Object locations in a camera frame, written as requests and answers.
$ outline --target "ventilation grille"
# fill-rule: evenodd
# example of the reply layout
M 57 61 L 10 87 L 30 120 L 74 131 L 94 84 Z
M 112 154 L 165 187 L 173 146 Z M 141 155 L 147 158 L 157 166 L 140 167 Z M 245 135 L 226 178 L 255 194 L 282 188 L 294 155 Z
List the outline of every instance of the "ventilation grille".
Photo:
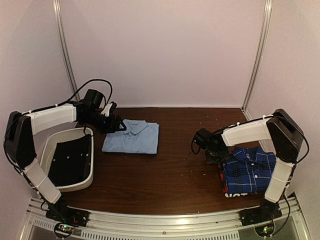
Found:
M 42 220 L 39 218 L 35 218 L 33 221 L 33 225 L 43 228 L 43 229 L 47 229 L 50 231 L 54 230 L 55 225 L 52 222 L 46 221 L 46 220 Z
M 129 237 L 115 237 L 109 234 L 103 234 L 98 232 L 90 232 L 82 230 L 81 237 L 87 240 L 152 240 L 152 238 L 129 238 Z M 170 239 L 175 240 L 240 240 L 238 231 L 232 231 L 228 233 L 212 234 L 206 237 L 193 237 L 193 238 L 180 238 L 180 237 L 170 237 Z

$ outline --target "robotic arm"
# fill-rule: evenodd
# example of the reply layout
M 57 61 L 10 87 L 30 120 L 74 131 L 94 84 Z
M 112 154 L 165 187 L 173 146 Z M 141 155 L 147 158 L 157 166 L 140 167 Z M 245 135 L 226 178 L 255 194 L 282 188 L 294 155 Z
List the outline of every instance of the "robotic arm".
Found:
M 25 113 L 14 111 L 9 116 L 3 144 L 5 154 L 30 186 L 52 206 L 55 220 L 68 218 L 67 203 L 41 168 L 33 136 L 43 130 L 72 122 L 93 125 L 100 133 L 125 131 L 127 128 L 122 119 L 113 114 L 116 103 L 111 102 L 103 111 L 99 111 L 102 99 L 102 93 L 89 89 L 79 102 L 69 101 L 60 106 Z
M 219 164 L 229 158 L 228 147 L 260 140 L 272 140 L 276 164 L 261 206 L 240 213 L 244 226 L 257 221 L 269 221 L 275 214 L 277 203 L 291 182 L 298 163 L 298 154 L 304 140 L 302 130 L 283 109 L 278 109 L 272 115 L 245 123 L 238 122 L 213 133 L 202 128 L 196 132 L 192 141 L 199 146 L 199 150 L 205 150 L 208 162 Z

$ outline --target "plaid shirt collar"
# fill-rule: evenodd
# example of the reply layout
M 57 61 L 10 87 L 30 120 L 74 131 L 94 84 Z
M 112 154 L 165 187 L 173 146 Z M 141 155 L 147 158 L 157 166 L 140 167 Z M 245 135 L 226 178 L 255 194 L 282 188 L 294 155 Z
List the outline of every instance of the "plaid shirt collar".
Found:
M 261 147 L 254 147 L 254 148 L 241 148 L 241 147 L 235 147 L 232 155 L 239 160 L 240 162 L 244 164 L 251 164 L 251 163 L 257 163 L 259 165 L 265 165 L 268 164 L 263 157 L 266 153 L 263 151 Z

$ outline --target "white wall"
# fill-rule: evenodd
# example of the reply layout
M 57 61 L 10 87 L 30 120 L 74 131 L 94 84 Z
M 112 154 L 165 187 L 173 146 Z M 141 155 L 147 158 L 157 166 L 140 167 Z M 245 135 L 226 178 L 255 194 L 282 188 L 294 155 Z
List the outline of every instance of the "white wall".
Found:
M 68 83 L 51 0 L 0 2 L 0 136 L 12 111 L 65 100 Z M 38 155 L 48 133 L 36 136 Z M 0 148 L 0 236 L 16 239 L 32 192 Z
M 110 80 L 112 99 L 122 107 L 240 107 L 264 5 L 68 0 L 61 1 L 61 11 L 78 86 L 92 78 Z M 108 94 L 105 84 L 96 86 Z
M 310 154 L 295 171 L 297 194 L 313 239 L 320 222 L 320 2 L 274 1 L 270 31 L 248 111 L 285 109 L 304 131 Z

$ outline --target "light blue shirt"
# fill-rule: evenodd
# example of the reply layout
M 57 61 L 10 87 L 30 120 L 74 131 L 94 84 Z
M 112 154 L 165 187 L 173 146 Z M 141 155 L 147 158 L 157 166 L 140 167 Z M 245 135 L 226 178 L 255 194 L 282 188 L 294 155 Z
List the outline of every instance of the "light blue shirt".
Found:
M 138 120 L 123 120 L 126 131 L 109 133 L 102 151 L 107 153 L 157 154 L 159 125 Z

